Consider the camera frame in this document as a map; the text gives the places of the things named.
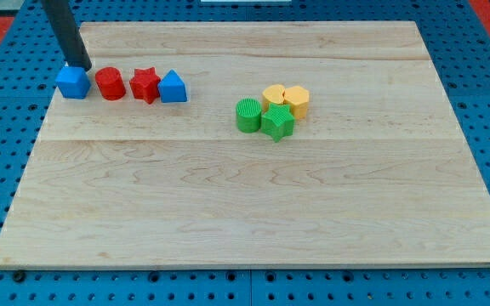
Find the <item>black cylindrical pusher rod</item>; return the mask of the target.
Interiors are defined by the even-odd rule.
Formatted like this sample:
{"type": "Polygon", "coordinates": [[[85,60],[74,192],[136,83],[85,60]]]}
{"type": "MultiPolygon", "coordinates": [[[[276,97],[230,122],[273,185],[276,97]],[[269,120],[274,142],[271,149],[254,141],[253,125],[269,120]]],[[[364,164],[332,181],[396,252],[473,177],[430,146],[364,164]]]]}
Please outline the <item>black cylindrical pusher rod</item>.
{"type": "Polygon", "coordinates": [[[48,22],[63,52],[66,63],[72,67],[81,67],[85,71],[92,68],[68,0],[41,0],[48,22]]]}

